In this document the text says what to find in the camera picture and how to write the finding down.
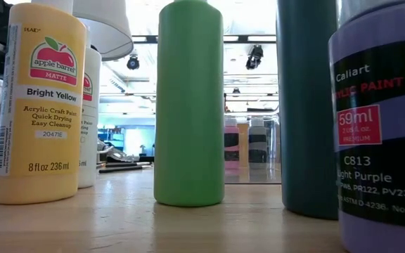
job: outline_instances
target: wooden table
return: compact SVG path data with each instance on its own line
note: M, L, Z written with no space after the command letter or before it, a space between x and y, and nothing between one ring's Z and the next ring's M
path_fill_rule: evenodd
M0 252L343 252L338 223L284 209L280 186L226 186L223 204L159 205L153 171L100 175L57 202L0 205Z

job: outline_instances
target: yellow paint bottle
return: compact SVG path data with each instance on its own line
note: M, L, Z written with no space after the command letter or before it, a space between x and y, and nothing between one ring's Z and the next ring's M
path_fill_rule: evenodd
M0 203L77 192L86 28L73 0L11 8L0 121Z

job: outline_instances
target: white bottle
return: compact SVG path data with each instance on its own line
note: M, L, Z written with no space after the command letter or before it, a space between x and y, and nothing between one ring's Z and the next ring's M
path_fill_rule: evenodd
M87 27L84 91L82 96L79 188L91 187L96 182L100 68L101 54L91 48L90 31Z

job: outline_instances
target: apple barrel logo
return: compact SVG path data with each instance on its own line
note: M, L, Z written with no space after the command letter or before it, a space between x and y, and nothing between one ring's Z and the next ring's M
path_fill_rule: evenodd
M30 76L75 86L76 57L67 45L45 37L45 42L32 53Z
M92 101L93 100L92 98L93 98L93 83L91 82L90 77L87 74L85 74L83 99L87 101Z

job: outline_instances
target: yellow label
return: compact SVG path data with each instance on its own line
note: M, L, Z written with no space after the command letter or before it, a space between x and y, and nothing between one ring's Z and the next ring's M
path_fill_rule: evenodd
M84 37L54 24L9 26L0 176L76 173Z

